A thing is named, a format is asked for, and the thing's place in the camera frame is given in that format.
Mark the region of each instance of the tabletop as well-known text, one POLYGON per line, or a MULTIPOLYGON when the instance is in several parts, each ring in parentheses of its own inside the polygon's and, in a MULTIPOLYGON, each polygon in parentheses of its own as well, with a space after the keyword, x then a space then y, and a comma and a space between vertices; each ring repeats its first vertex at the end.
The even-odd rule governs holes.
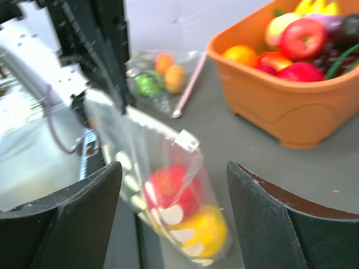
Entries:
MULTIPOLYGON (((201 142, 210 180, 235 238, 228 257, 210 266, 211 269, 245 268, 226 182, 226 165, 230 160, 307 200, 359 214, 359 116, 317 148, 286 149, 274 137, 230 111, 211 60, 179 119, 170 119, 144 104, 137 107, 177 131, 188 130, 201 142)), ((165 269, 198 268, 165 240, 161 245, 165 269)))

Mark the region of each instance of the eggplant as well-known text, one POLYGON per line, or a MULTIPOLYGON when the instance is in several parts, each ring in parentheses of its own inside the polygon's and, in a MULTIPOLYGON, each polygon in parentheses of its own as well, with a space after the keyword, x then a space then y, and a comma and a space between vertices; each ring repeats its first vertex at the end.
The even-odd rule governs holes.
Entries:
POLYGON ((359 43, 359 13, 346 16, 333 33, 333 42, 343 49, 359 43))
POLYGON ((328 31, 329 36, 331 36, 339 29, 344 16, 312 13, 308 14, 307 18, 312 18, 313 20, 321 22, 328 31))

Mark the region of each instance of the avocado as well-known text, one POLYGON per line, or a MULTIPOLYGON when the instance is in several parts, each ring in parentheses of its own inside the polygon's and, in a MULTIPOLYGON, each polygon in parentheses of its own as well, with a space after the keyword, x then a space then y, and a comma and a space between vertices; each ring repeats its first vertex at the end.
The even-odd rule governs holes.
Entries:
POLYGON ((333 34, 333 42, 342 49, 359 43, 359 13, 346 16, 333 34))

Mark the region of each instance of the container foot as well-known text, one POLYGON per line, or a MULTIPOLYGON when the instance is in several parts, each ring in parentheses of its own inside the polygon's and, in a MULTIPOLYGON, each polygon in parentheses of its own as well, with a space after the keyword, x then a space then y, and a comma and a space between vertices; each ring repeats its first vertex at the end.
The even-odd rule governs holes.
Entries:
POLYGON ((307 149, 311 149, 313 147, 318 147, 320 145, 321 141, 312 142, 312 143, 292 143, 292 142, 287 142, 287 141, 279 141, 279 143, 283 147, 287 147, 289 149, 307 150, 307 149))

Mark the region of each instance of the red apple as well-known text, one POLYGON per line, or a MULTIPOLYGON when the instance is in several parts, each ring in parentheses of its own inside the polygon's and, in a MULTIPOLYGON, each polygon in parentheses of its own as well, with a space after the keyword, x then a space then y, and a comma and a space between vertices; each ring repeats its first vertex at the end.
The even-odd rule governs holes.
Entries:
POLYGON ((150 211, 157 210, 164 223, 175 225, 197 213, 201 206, 201 183, 194 177, 189 184, 183 165, 164 166, 153 172, 144 185, 150 211))
POLYGON ((269 66, 266 64, 260 64, 260 65, 256 66, 255 68, 262 72, 265 72, 267 74, 273 75, 273 76, 276 76, 278 74, 278 71, 275 70, 275 68, 273 66, 269 66))
POLYGON ((288 81, 316 82, 324 80, 324 74, 313 64, 297 62, 281 70, 279 78, 288 81))
POLYGON ((326 39, 323 24, 311 18, 301 18, 287 26, 280 39, 279 50, 290 60, 307 60, 320 53, 326 39))

